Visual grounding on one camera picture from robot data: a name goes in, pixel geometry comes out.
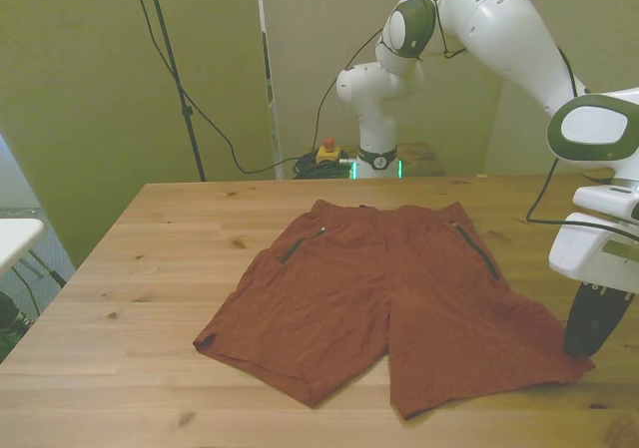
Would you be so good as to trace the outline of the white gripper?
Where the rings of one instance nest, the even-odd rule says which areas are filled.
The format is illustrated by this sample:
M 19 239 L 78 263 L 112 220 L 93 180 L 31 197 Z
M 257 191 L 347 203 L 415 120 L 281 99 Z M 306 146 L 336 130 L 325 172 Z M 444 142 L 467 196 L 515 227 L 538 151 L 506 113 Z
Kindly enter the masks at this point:
M 582 282 L 568 315 L 564 351 L 592 356 L 638 293 L 638 242 L 601 228 L 564 224 L 551 248 L 549 264 L 554 271 Z

